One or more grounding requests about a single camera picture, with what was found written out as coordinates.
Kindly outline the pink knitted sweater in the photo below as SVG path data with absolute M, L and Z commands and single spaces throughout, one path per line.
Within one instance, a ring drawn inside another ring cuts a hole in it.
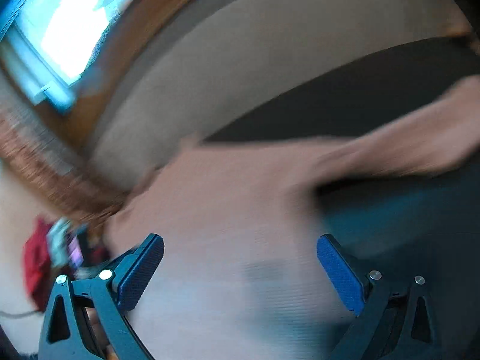
M 316 256 L 311 191 L 344 176 L 433 176 L 479 147 L 479 78 L 362 137 L 188 145 L 109 221 L 116 252 L 165 255 L 133 325 L 157 359 L 319 359 L 347 321 Z

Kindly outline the pile of red clothes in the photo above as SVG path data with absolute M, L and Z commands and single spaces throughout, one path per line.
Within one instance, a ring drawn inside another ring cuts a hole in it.
M 71 280 L 90 278 L 110 259 L 103 238 L 91 236 L 88 224 L 75 226 L 65 217 L 49 222 L 40 216 L 22 251 L 27 295 L 43 312 L 59 275 Z

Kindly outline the brown patterned curtain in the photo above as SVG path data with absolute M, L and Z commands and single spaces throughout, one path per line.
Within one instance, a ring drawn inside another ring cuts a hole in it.
M 43 124 L 1 77 L 1 158 L 46 200 L 72 219 L 99 227 L 126 196 L 92 172 Z

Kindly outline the bright window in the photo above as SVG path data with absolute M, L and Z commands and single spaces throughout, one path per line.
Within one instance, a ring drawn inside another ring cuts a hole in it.
M 1 63 L 32 103 L 66 115 L 76 82 L 132 0 L 17 0 L 1 28 Z

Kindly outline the wooden window frame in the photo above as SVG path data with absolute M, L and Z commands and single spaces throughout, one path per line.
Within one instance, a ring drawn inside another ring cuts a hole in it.
M 52 106 L 35 111 L 61 140 L 80 150 L 112 100 L 135 59 L 166 24 L 193 0 L 132 0 L 106 33 L 97 58 L 85 69 L 73 88 L 76 102 L 66 116 Z

